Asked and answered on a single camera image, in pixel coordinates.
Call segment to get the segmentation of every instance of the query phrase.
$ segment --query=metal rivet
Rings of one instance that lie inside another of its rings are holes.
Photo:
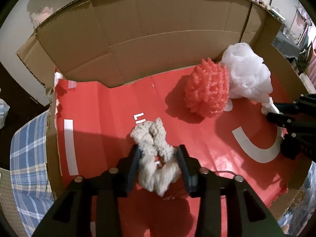
[[[234,176],[234,179],[235,179],[235,181],[237,181],[237,182],[242,182],[242,181],[244,181],[244,178],[241,176],[241,175],[235,175]]]
[[[83,180],[83,177],[82,177],[82,176],[76,176],[76,177],[75,177],[75,182],[76,182],[76,183],[81,183],[82,180]]]
[[[206,167],[201,167],[201,168],[200,168],[200,173],[201,173],[201,174],[208,174],[208,173],[209,173],[209,170],[208,170]]]
[[[109,173],[116,174],[118,171],[119,171],[119,169],[117,167],[113,167],[113,168],[110,168]]]

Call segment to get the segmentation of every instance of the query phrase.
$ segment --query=pink plush toy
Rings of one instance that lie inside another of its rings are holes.
[[[229,73],[226,66],[210,58],[196,65],[184,89],[185,104],[191,112],[212,117],[224,111],[229,97]]]
[[[53,14],[53,8],[45,7],[40,13],[32,13],[31,18],[34,29],[37,28],[44,20]]]

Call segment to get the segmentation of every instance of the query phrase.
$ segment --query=blue plaid cloth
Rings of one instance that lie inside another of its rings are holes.
[[[290,225],[288,234],[298,235],[316,209],[316,164],[312,162],[308,175],[301,190],[304,191],[304,199],[297,208],[289,208],[279,220],[279,226]]]
[[[46,170],[47,115],[45,111],[32,119],[14,134],[11,142],[13,195],[29,236],[54,202]]]

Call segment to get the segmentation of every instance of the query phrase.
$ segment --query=red loofah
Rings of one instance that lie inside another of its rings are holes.
[[[191,112],[212,117],[225,110],[229,96],[229,73],[226,66],[210,58],[196,65],[185,86],[185,104]]]

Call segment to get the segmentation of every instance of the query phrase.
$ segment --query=red paper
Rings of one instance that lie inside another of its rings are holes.
[[[261,104],[234,99],[233,109],[213,118],[190,113],[184,103],[184,86],[193,68],[165,72],[132,84],[109,89],[98,82],[77,83],[68,89],[60,80],[57,98],[58,146],[62,181],[66,187],[75,177],[68,172],[64,119],[73,120],[73,139],[78,172],[86,178],[100,175],[116,166],[134,144],[130,132],[135,122],[162,119],[170,145],[184,144],[190,156],[213,171],[229,170],[244,176],[263,202],[270,206],[287,190],[296,161],[279,154],[262,164],[250,158],[239,146],[232,131],[242,127],[250,141],[267,149],[276,139],[276,125],[261,114]],[[271,77],[275,102],[289,102],[277,79]],[[134,115],[144,113],[134,119]],[[179,179],[160,198],[137,184],[128,198],[118,200],[124,237],[194,236],[199,199],[190,198]],[[226,215],[222,216],[223,236]]]

